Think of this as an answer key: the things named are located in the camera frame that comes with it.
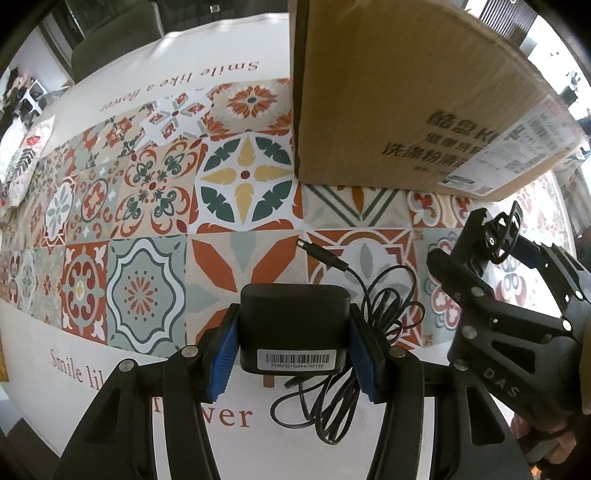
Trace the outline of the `person's right hand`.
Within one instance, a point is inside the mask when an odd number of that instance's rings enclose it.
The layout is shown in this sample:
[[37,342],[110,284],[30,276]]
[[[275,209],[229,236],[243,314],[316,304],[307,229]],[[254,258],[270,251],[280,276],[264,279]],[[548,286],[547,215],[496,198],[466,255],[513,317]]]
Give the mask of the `person's right hand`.
[[535,464],[538,479],[590,478],[590,404],[571,424],[562,424],[542,436],[545,455]]

